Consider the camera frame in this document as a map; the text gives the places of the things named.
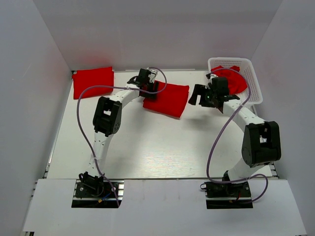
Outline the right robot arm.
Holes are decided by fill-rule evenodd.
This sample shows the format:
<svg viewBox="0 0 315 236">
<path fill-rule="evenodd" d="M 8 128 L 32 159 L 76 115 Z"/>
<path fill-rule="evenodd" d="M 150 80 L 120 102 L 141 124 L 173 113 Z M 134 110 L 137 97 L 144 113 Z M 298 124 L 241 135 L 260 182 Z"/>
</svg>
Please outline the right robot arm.
<svg viewBox="0 0 315 236">
<path fill-rule="evenodd" d="M 222 180 L 208 179 L 222 184 L 223 192 L 234 196 L 240 190 L 239 182 L 257 177 L 257 171 L 281 158 L 280 128 L 275 121 L 265 121 L 246 107 L 247 99 L 242 101 L 237 95 L 230 94 L 226 77 L 207 74 L 206 85 L 196 84 L 188 101 L 191 105 L 216 108 L 228 117 L 227 122 L 216 137 L 207 160 L 206 170 L 214 149 L 227 126 L 234 122 L 243 131 L 241 147 L 242 158 L 233 168 L 226 171 Z"/>
</svg>

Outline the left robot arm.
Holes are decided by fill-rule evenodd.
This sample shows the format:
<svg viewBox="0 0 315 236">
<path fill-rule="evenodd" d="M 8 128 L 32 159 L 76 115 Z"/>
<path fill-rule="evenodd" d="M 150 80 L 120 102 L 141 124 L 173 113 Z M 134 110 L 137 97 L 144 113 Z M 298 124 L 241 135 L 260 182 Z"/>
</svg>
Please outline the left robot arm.
<svg viewBox="0 0 315 236">
<path fill-rule="evenodd" d="M 158 93 L 165 90 L 166 87 L 158 89 L 159 82 L 156 81 L 156 77 L 159 72 L 161 70 L 158 68 L 148 67 L 140 69 L 138 75 L 129 79 L 123 87 L 92 86 L 86 89 L 86 91 L 96 88 L 118 90 L 108 97 L 101 96 L 96 105 L 93 117 L 94 142 L 88 142 L 92 151 L 87 170 L 90 175 L 107 179 L 103 165 L 111 140 L 120 129 L 123 108 L 140 96 L 155 99 Z"/>
</svg>

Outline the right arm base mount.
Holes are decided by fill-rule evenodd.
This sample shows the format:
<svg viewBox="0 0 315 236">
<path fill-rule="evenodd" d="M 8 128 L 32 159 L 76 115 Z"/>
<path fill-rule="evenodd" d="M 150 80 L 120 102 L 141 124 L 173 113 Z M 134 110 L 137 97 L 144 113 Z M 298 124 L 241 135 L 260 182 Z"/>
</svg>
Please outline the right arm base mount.
<svg viewBox="0 0 315 236">
<path fill-rule="evenodd" d="M 218 184 L 204 182 L 200 189 L 205 191 L 207 209 L 253 208 L 248 182 Z"/>
</svg>

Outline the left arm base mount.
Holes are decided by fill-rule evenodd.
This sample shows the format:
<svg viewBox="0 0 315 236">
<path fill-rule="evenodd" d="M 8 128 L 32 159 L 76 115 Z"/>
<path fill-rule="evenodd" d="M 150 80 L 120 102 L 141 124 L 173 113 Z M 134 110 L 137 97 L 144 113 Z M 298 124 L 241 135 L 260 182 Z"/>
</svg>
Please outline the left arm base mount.
<svg viewBox="0 0 315 236">
<path fill-rule="evenodd" d="M 122 180 L 113 181 L 114 190 L 108 182 L 104 182 L 98 190 L 84 185 L 77 181 L 74 188 L 72 198 L 72 208 L 119 208 L 117 205 L 115 194 L 118 202 L 121 204 L 124 194 L 124 182 Z"/>
</svg>

